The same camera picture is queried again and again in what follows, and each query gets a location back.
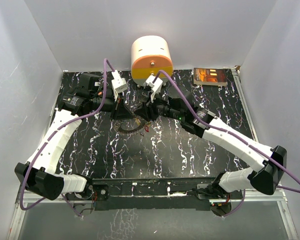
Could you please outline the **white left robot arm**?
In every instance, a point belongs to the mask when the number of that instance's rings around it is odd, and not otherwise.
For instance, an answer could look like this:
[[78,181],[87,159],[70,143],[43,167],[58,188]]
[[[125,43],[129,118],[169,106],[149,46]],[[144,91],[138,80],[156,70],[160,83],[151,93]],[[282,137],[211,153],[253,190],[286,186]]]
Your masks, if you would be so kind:
[[93,195],[94,188],[88,177],[57,174],[56,171],[68,141],[84,119],[99,112],[110,113],[112,120],[133,117],[122,98],[123,91],[128,88],[126,80],[117,70],[111,71],[111,75],[108,84],[95,74],[83,73],[78,85],[62,96],[42,142],[25,163],[18,163],[14,169],[22,194],[30,191],[48,200],[67,193],[76,193],[83,200]]

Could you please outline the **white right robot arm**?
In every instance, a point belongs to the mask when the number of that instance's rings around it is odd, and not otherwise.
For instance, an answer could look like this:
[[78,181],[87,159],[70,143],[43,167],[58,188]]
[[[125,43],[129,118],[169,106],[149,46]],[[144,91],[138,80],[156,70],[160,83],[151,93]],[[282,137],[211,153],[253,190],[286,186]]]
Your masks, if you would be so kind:
[[262,194],[273,195],[287,166],[287,150],[277,145],[270,147],[234,130],[211,111],[194,103],[193,97],[185,94],[188,104],[177,91],[168,92],[164,100],[159,94],[148,98],[135,110],[135,114],[147,122],[159,116],[179,120],[188,133],[210,141],[234,154],[248,164],[248,168],[221,172],[210,189],[223,199],[234,191],[254,188]]

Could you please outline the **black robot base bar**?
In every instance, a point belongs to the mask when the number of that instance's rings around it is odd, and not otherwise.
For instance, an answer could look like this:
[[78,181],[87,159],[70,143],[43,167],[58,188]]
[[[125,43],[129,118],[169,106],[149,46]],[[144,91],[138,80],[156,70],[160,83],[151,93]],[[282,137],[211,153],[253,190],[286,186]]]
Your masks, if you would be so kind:
[[212,177],[105,178],[92,180],[90,199],[95,211],[119,209],[231,210],[231,202],[240,201],[239,191],[218,196],[209,186]]

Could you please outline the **round three-drawer mini cabinet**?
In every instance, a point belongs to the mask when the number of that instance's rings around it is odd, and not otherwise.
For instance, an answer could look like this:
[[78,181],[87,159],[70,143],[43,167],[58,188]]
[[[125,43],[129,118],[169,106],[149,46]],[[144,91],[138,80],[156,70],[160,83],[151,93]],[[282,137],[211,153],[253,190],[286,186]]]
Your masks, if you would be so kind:
[[140,88],[150,75],[163,70],[170,76],[174,66],[167,41],[157,35],[136,39],[131,46],[131,77]]

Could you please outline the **orange brown book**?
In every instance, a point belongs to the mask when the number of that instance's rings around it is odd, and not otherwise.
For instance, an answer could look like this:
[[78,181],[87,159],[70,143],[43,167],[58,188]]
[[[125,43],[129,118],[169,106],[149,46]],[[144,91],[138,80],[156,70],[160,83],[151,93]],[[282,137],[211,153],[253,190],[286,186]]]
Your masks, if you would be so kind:
[[206,86],[226,86],[227,75],[225,69],[221,68],[194,68],[193,83]]

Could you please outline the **aluminium frame rail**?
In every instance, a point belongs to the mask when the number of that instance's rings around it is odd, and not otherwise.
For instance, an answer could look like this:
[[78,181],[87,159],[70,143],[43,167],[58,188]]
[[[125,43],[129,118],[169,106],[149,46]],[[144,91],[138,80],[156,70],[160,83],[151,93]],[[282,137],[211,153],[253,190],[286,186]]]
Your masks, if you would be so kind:
[[249,125],[249,128],[250,128],[252,138],[256,142],[259,142],[256,130],[255,130],[252,118],[251,118],[251,114],[250,114],[250,111],[249,111],[249,108],[248,108],[248,105],[247,105],[247,102],[246,102],[246,99],[245,99],[245,95],[244,95],[244,92],[243,92],[242,83],[241,83],[241,79],[240,79],[240,73],[235,68],[232,68],[231,72],[232,72],[232,76],[234,78],[234,83],[236,85],[236,88],[237,88],[237,91],[238,91],[238,94],[239,94],[239,97],[240,97],[240,100],[241,100],[241,104],[243,106],[243,109],[244,109],[244,112],[245,112],[245,115],[246,115],[246,118],[247,118],[247,122],[248,122],[248,125]]

